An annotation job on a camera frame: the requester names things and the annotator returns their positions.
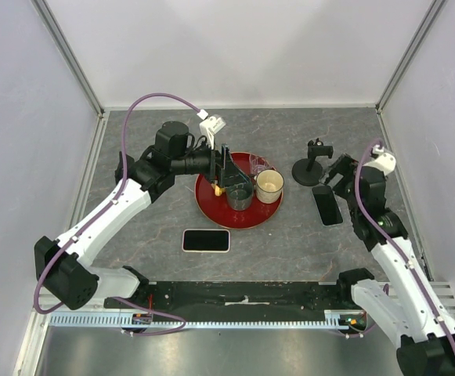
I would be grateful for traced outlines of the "black phone stand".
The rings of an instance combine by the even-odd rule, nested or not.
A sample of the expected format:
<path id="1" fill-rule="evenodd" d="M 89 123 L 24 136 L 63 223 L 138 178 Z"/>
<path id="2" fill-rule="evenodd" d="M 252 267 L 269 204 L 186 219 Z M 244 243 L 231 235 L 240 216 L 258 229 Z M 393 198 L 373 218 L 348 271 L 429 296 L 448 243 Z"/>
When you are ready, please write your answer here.
<path id="1" fill-rule="evenodd" d="M 302 186 L 316 186 L 323 174 L 323 166 L 316 161 L 318 157 L 331 159 L 334 148 L 325 145 L 319 138 L 309 140 L 307 144 L 307 157 L 293 164 L 291 173 L 293 179 Z"/>

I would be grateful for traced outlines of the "black phone clear case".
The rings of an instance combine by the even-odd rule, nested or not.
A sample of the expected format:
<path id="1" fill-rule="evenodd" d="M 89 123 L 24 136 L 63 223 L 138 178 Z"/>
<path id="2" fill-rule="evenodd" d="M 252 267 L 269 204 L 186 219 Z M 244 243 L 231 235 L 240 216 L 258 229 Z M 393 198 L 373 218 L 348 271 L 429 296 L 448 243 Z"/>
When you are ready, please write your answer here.
<path id="1" fill-rule="evenodd" d="M 312 195 L 324 226 L 335 226 L 343 223 L 334 192 L 329 186 L 314 186 Z"/>

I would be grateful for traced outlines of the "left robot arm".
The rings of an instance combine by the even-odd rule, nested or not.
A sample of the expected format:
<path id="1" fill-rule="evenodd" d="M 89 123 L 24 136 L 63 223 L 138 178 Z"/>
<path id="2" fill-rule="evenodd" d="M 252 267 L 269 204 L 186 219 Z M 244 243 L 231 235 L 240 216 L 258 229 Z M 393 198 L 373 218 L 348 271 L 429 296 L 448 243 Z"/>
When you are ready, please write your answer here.
<path id="1" fill-rule="evenodd" d="M 108 241 L 135 215 L 147 209 L 175 183 L 178 175 L 202 175 L 226 192 L 249 184 L 235 164 L 229 147 L 215 146 L 215 135 L 226 123 L 210 116 L 200 123 L 203 141 L 195 145 L 187 125 L 167 121 L 153 145 L 140 158 L 121 151 L 115 172 L 117 185 L 101 204 L 66 233 L 34 245 L 38 287 L 45 287 L 60 304 L 76 310 L 94 297 L 116 295 L 132 308 L 146 304 L 143 276 L 130 267 L 100 269 L 93 261 Z"/>

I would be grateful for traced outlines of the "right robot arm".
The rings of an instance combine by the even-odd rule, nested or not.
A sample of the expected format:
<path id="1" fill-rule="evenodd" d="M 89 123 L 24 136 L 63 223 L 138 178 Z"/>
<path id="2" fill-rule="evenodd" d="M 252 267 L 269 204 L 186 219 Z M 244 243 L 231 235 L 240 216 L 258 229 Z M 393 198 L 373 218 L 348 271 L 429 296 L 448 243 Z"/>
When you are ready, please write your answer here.
<path id="1" fill-rule="evenodd" d="M 360 269 L 341 273 L 334 295 L 344 308 L 367 311 L 395 346 L 404 375 L 455 375 L 455 319 L 424 275 L 402 221 L 386 206 L 386 178 L 395 165 L 395 156 L 376 141 L 360 160 L 343 154 L 323 173 L 324 186 L 341 175 L 333 191 L 346 200 L 356 236 L 398 299 Z"/>

